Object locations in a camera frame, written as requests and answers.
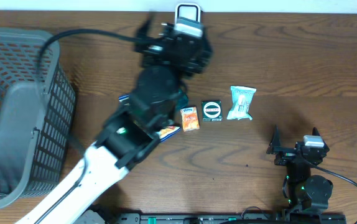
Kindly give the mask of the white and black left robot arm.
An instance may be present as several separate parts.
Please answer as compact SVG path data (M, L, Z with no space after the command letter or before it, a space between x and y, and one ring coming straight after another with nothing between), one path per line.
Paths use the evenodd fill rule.
M142 162L160 143L159 131L173 125L186 77L201 73L212 49L203 24L179 17L161 37L147 31L132 38L142 54L142 72L127 101L105 121L93 144L72 171L21 219L22 223L73 223L107 189Z

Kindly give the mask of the green and white small box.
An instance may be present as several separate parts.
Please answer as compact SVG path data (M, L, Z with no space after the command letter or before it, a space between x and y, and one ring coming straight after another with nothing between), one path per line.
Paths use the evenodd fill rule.
M202 120L204 122L223 120L220 100L202 101Z

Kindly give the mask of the orange tissue pack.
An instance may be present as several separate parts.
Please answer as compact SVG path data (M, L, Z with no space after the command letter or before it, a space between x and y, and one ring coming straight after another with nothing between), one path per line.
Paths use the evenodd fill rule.
M188 107L180 110L182 117L182 129L184 132L200 129L197 107Z

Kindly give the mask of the teal wet wipes pack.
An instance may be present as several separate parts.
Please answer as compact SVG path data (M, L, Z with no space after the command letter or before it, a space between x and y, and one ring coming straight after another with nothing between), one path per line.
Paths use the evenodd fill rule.
M231 86L233 106L228 112L227 119L252 120L253 117L249 114L249 107L255 92L255 88L246 86Z

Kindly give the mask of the yellow chips bag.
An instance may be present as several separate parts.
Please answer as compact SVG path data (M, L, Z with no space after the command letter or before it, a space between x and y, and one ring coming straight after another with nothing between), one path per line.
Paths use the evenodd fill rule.
M126 104L127 99L129 98L128 94L121 95L118 100L120 103ZM165 129L161 129L157 134L159 135L160 142L164 142L166 139L171 138L173 135L177 134L181 130L180 126L168 126Z

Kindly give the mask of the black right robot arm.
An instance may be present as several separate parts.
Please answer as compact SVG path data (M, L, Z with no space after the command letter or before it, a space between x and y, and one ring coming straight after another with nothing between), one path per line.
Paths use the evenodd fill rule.
M275 165L286 167L287 177L282 188L289 201L286 216L291 213L322 213L328 208L333 184L320 175L312 175L311 168L322 163L329 150L317 128L313 128L312 134L305 135L302 141L297 141L294 147L282 146L279 130L274 129L266 153L276 156Z

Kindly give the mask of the teal mouthwash bottle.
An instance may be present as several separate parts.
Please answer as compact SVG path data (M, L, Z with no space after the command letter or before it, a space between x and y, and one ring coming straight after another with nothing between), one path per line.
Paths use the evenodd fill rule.
M182 108L187 107L188 105L188 96L187 94L182 90L179 89L179 98L177 99L176 105L175 105L175 110L180 111Z

